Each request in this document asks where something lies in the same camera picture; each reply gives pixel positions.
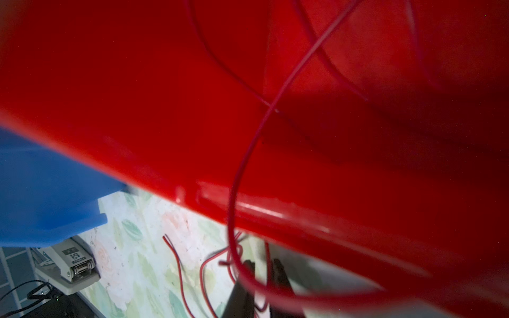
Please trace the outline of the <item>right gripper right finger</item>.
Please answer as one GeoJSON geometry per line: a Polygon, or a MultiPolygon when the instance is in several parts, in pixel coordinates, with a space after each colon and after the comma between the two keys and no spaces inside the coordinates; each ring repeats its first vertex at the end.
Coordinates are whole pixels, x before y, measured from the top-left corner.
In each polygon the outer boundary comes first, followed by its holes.
{"type": "MultiPolygon", "coordinates": [[[[290,285],[290,281],[286,275],[286,271],[281,261],[277,258],[271,261],[271,274],[270,274],[270,285],[280,290],[290,292],[294,295],[293,289],[290,285]]],[[[281,311],[273,306],[270,306],[270,318],[305,318],[303,311],[299,313],[288,313],[281,311]]]]}

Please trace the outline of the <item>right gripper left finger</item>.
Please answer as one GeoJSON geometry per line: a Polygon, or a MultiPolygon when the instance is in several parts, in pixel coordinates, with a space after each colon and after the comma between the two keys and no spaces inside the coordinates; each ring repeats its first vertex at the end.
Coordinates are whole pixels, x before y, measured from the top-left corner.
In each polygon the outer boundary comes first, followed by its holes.
{"type": "Polygon", "coordinates": [[[228,299],[222,318],[254,318],[254,296],[238,280],[228,299]]]}

